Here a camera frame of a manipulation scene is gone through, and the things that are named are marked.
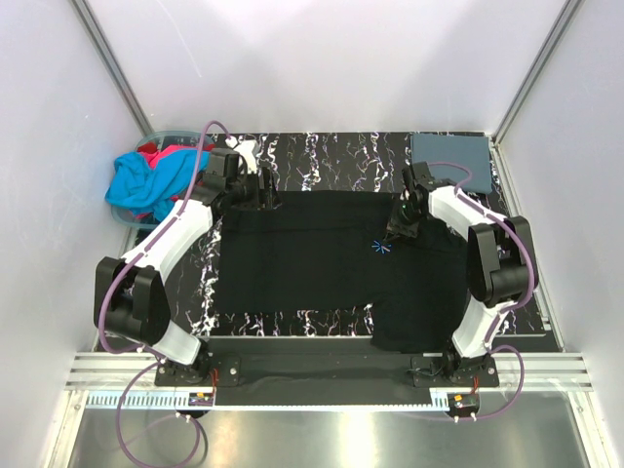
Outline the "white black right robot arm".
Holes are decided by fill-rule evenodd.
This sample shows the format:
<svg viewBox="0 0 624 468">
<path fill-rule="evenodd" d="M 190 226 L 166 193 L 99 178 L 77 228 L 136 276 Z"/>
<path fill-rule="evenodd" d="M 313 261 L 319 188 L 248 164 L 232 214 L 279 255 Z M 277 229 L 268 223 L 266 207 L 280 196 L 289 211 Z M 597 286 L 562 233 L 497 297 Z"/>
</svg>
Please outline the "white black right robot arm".
<svg viewBox="0 0 624 468">
<path fill-rule="evenodd" d="M 429 378 L 454 386 L 472 383 L 490 367 L 495 333 L 509 312 L 526 305 L 538 285 L 530 224 L 505 217 L 471 199 L 462 185 L 435 178 L 426 162 L 403 168 L 404 192 L 394 203 L 386 240 L 416 238 L 426 219 L 439 219 L 467 242 L 466 277 L 470 298 L 450 344 L 434 363 Z"/>
</svg>

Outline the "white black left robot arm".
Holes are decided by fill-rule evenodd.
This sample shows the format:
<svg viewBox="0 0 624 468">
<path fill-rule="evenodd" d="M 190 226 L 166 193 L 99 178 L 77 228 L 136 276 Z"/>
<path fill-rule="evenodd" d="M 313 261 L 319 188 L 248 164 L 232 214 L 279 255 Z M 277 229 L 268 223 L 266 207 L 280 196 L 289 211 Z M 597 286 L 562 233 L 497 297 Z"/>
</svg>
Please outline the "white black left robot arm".
<svg viewBox="0 0 624 468">
<path fill-rule="evenodd" d="M 116 351 L 107 341 L 114 335 L 129 340 L 133 351 L 152 353 L 159 372 L 176 371 L 188 385 L 216 375 L 207 342 L 174 321 L 165 286 L 187 250 L 229 209 L 277 207 L 274 175 L 258 165 L 258 152 L 257 141 L 229 137 L 225 147 L 210 153 L 189 195 L 138 246 L 99 262 L 94 323 L 106 351 Z"/>
</svg>

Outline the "black t shirt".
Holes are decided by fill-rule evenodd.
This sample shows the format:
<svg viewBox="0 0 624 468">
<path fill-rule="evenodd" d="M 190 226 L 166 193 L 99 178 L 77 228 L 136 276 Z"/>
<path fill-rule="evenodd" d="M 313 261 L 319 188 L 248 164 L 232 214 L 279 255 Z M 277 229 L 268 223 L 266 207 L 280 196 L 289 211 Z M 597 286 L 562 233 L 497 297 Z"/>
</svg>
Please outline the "black t shirt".
<svg viewBox="0 0 624 468">
<path fill-rule="evenodd" d="M 468 301 L 466 243 L 425 218 L 413 238 L 386 237 L 397 195 L 283 192 L 273 210 L 231 208 L 222 219 L 214 307 L 292 313 L 372 307 L 375 346 L 439 352 Z"/>
</svg>

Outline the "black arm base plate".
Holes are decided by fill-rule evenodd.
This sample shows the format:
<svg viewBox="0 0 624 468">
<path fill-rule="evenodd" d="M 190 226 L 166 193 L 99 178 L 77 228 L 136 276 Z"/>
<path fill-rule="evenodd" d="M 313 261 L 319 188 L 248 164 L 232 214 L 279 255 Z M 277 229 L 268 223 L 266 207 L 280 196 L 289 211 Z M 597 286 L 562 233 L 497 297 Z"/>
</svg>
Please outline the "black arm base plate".
<svg viewBox="0 0 624 468">
<path fill-rule="evenodd" d="M 216 390 L 243 394 L 316 393 L 349 401 L 372 397 L 389 402 L 405 400 L 416 391 L 489 390 L 499 384 L 493 359 L 472 383 L 455 385 L 442 377 L 428 377 L 442 354 L 384 351 L 365 337 L 213 337 L 208 346 L 214 377 L 192 384 L 175 370 L 167 374 L 157 370 L 156 386 L 215 385 Z"/>
</svg>

